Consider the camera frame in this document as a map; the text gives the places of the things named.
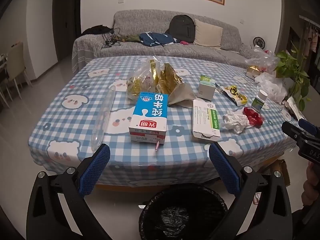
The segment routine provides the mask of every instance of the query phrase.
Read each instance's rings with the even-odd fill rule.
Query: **sofa backrest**
[[[241,38],[238,28],[209,17],[195,14],[162,10],[117,11],[114,16],[114,28],[120,28],[121,35],[134,35],[144,32],[164,33],[169,28],[172,18],[180,14],[190,16],[193,21],[198,19],[201,22],[223,28],[221,49],[236,52],[240,51]]]

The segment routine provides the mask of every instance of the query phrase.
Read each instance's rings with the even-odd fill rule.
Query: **red plastic wrapper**
[[[258,114],[256,111],[248,107],[243,109],[243,114],[247,116],[249,124],[252,126],[262,126],[264,119],[261,114]]]

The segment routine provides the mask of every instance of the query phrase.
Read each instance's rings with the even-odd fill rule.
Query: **green and white medicine box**
[[[201,74],[197,97],[212,100],[216,82],[214,78]]]
[[[193,100],[192,134],[196,138],[217,141],[220,138],[219,116],[216,106]]]

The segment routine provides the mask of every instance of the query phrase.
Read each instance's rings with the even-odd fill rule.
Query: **floor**
[[[5,107],[0,113],[0,205],[24,237],[29,196],[36,175],[43,170],[30,156],[28,137],[47,106],[71,78],[71,57],[68,57],[34,82],[33,88],[25,86],[21,90],[22,100],[17,94],[13,94],[14,100],[9,102],[10,109]],[[316,115],[319,95],[311,90],[309,97],[313,101],[307,102],[304,113],[311,122],[320,125]],[[283,158],[289,170],[291,185],[287,190],[292,211],[295,211],[302,208],[300,196],[308,162],[298,156],[296,148],[286,151]],[[234,197],[226,192],[221,182],[215,183],[211,188],[220,194],[228,207],[231,205]],[[138,219],[142,209],[138,205],[149,200],[154,193],[121,193],[94,189],[85,200],[114,240],[139,240]],[[71,228],[79,233],[63,195],[60,199]],[[249,226],[255,207],[251,206],[240,232]]]

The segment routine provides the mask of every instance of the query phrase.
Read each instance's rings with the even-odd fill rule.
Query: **red brand logo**
[[[156,128],[157,123],[155,121],[151,121],[151,120],[141,120],[139,126]]]

